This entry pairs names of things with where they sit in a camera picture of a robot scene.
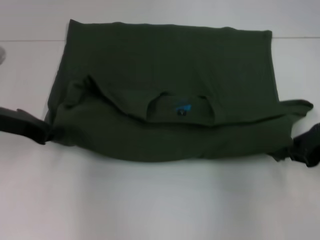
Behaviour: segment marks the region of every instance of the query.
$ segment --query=white table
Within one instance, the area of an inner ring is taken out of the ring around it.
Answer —
[[[296,136],[320,122],[319,10],[317,0],[2,0],[0,106],[44,118],[70,18],[269,29],[280,99],[315,106]],[[136,163],[0,133],[0,240],[301,240],[318,239],[319,225],[320,166],[265,155]]]

